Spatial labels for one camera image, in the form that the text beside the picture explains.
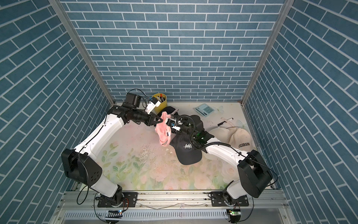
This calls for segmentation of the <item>pink baseball cap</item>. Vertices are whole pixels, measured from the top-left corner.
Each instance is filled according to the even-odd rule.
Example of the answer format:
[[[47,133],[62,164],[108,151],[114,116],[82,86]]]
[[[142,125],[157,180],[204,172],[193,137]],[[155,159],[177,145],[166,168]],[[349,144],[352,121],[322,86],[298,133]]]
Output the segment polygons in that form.
[[[171,118],[170,115],[167,114],[167,112],[163,112],[161,115],[162,122],[156,125],[155,131],[159,136],[159,142],[161,146],[168,146],[171,141],[171,128],[167,125],[167,121],[169,118]]]

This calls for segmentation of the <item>black cap front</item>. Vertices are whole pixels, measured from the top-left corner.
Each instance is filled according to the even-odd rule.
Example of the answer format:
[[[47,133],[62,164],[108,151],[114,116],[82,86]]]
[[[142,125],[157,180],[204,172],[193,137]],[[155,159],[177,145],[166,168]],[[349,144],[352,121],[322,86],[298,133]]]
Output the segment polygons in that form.
[[[189,137],[188,134],[177,134],[170,142],[170,145],[175,149],[179,162],[183,165],[192,165],[202,159],[201,151],[194,149]]]

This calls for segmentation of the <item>beige Colorado cap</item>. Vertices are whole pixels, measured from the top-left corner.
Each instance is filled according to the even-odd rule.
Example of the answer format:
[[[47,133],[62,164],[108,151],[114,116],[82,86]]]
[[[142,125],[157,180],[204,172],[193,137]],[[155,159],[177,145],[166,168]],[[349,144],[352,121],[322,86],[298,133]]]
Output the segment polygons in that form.
[[[237,148],[238,144],[235,139],[235,133],[237,132],[237,130],[238,130],[237,127],[230,127],[230,128],[217,127],[215,129],[212,129],[211,131],[209,131],[209,133],[211,135],[213,135],[215,138],[217,138],[220,142],[230,144],[232,147]],[[206,159],[209,159],[209,160],[220,160],[221,159],[221,160],[227,162],[227,159],[224,160],[220,157],[217,157],[216,155],[206,154],[204,152],[202,154]]]
[[[232,134],[230,145],[238,150],[250,152],[253,147],[253,139],[248,131],[237,128]]]

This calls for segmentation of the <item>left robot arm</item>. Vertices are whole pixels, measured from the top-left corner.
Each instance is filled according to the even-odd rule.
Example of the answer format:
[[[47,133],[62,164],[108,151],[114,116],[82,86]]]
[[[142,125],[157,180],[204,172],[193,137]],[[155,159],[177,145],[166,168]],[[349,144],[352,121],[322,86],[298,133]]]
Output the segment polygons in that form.
[[[140,95],[127,93],[122,105],[112,106],[105,119],[85,140],[61,154],[65,176],[87,185],[113,207],[119,206],[123,200],[122,188],[103,174],[96,160],[113,135],[129,121],[149,127],[162,122],[153,112],[160,105],[158,99],[151,97],[145,109],[139,108],[140,102]]]

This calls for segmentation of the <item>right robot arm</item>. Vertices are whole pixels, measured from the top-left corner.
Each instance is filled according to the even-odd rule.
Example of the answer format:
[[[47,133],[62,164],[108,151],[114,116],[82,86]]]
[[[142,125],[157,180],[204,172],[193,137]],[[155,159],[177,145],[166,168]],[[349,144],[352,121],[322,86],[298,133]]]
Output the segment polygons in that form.
[[[245,195],[258,198],[269,186],[273,178],[272,172],[258,151],[246,152],[220,142],[214,135],[198,128],[199,123],[187,115],[176,119],[167,118],[166,124],[173,133],[188,135],[193,149],[214,155],[236,167],[239,180],[230,182],[222,192],[227,205],[235,205],[239,198]]]

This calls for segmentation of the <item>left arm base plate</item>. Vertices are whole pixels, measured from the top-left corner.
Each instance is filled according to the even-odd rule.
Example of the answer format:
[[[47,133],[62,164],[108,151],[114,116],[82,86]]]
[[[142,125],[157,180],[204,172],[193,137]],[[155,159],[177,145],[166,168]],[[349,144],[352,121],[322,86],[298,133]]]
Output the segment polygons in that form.
[[[136,206],[137,198],[138,192],[119,192],[113,197],[106,197],[103,195],[96,196],[95,200],[98,201],[99,208],[130,208]]]

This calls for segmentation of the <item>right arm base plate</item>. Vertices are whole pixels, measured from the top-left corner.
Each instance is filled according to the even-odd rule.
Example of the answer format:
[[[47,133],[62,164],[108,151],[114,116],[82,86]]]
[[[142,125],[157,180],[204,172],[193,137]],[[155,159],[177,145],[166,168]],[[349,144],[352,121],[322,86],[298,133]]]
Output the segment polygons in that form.
[[[249,202],[247,196],[239,197],[238,199],[231,199],[228,194],[222,191],[212,191],[208,193],[212,207],[248,207]]]

